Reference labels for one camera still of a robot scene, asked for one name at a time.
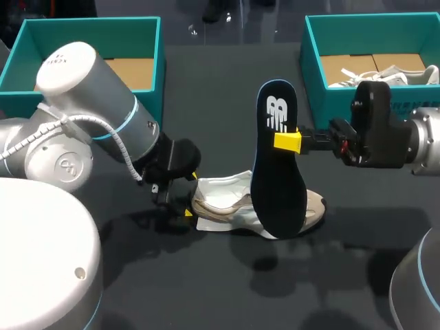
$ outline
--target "white sneaker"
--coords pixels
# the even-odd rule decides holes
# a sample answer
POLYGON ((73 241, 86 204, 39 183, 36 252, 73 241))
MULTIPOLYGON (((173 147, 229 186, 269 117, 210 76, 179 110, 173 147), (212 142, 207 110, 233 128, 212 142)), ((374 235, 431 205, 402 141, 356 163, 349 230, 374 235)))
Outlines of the white sneaker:
POLYGON ((365 72, 359 76, 346 69, 342 73, 350 77, 349 80, 337 82, 329 87, 357 87, 362 81, 384 81, 390 86, 405 85, 438 85, 440 83, 439 68, 430 65, 424 71, 405 71, 395 65, 382 72, 365 72))
POLYGON ((342 82, 336 82, 331 84, 329 87, 357 87, 362 81, 384 81, 389 85, 407 85, 408 79, 401 72, 391 74, 387 77, 381 77, 381 73, 377 71, 364 72, 363 74, 357 75, 353 72, 342 69, 341 72, 350 79, 342 82))
POLYGON ((395 65, 379 73, 380 78, 387 78, 395 74, 404 74, 406 77, 406 85, 438 85, 440 83, 439 68, 430 65, 424 71, 405 71, 395 65))
MULTIPOLYGON (((258 220, 250 196, 252 171, 231 177, 201 178, 192 198, 192 209, 199 217, 197 229, 209 232, 228 232, 248 229, 265 237, 277 239, 269 234, 258 220)), ((324 215, 322 197, 307 191, 307 212, 305 224, 300 232, 316 225, 324 215)))

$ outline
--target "shoe insole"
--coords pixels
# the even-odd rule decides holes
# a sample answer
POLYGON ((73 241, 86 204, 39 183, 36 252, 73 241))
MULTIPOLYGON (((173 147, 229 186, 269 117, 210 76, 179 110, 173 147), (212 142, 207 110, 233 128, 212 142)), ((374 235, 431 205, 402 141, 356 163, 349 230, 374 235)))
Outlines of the shoe insole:
POLYGON ((257 145, 251 197, 263 227, 279 239, 295 237, 304 225, 307 190, 295 154, 274 148, 275 132, 294 133, 298 105, 285 80, 265 83, 256 101, 257 145))

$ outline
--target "shoe box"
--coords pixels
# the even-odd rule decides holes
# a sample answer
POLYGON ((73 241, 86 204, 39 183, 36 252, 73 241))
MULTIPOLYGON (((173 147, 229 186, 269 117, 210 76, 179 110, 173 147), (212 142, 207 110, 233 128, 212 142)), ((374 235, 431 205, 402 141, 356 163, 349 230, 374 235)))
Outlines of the shoe box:
MULTIPOLYGON (((354 74, 391 65, 408 71, 440 67, 440 15, 432 13, 306 16, 300 68, 313 121, 325 129, 332 118, 350 120, 355 87, 329 88, 354 74)), ((417 107, 438 107, 440 85, 391 87, 391 109, 401 118, 417 107)))
POLYGON ((35 88, 41 64, 73 41, 93 46, 162 123, 165 57, 159 17, 25 20, 0 75, 0 109, 7 117, 34 113, 43 99, 35 88))

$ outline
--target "yellow gripper pad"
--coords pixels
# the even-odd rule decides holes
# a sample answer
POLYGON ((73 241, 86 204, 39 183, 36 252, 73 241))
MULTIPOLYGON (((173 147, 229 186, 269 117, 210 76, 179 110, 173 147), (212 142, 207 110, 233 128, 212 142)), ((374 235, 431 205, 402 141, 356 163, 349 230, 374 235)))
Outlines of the yellow gripper pad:
POLYGON ((299 154, 301 152, 301 140, 301 132, 298 129, 295 133, 275 133, 274 147, 299 154))

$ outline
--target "teal box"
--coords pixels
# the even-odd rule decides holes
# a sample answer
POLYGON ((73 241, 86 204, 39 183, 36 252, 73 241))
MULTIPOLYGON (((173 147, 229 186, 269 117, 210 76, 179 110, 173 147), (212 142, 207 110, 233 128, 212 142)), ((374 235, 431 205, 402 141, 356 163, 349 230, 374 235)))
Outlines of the teal box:
POLYGON ((103 58, 153 58, 151 88, 132 92, 162 124, 165 58, 159 17, 25 20, 0 76, 0 110, 7 117, 34 113, 43 99, 34 91, 41 64, 74 41, 90 44, 103 58))
MULTIPOLYGON (((416 53, 425 67, 440 67, 438 13, 306 16, 300 67, 315 127, 350 120, 355 95, 355 87, 328 88, 320 56, 416 53)), ((391 96, 392 111, 406 118, 414 108, 438 107, 440 85, 391 87, 391 96)))

